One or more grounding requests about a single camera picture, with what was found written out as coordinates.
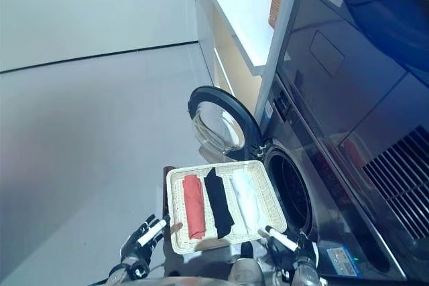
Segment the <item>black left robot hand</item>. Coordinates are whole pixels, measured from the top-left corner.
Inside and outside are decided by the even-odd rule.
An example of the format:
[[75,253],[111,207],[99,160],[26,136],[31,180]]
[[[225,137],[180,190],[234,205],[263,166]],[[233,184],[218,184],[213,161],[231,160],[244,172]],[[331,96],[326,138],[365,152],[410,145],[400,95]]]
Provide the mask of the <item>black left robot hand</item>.
[[169,223],[170,216],[168,214],[161,219],[157,219],[154,214],[149,216],[121,247],[121,262],[126,258],[135,257],[150,264],[151,255],[157,244],[163,239],[164,230]]

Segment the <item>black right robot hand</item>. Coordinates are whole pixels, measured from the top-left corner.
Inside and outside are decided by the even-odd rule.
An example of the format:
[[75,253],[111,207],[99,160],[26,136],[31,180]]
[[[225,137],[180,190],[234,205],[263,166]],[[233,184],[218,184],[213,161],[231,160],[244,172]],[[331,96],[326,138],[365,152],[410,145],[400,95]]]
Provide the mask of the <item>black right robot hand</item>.
[[281,233],[272,226],[265,226],[259,229],[264,236],[269,236],[276,239],[280,244],[292,251],[297,258],[306,257],[310,262],[318,266],[319,252],[315,242],[311,241],[307,234],[302,230],[298,234],[292,233],[290,236],[286,233]]

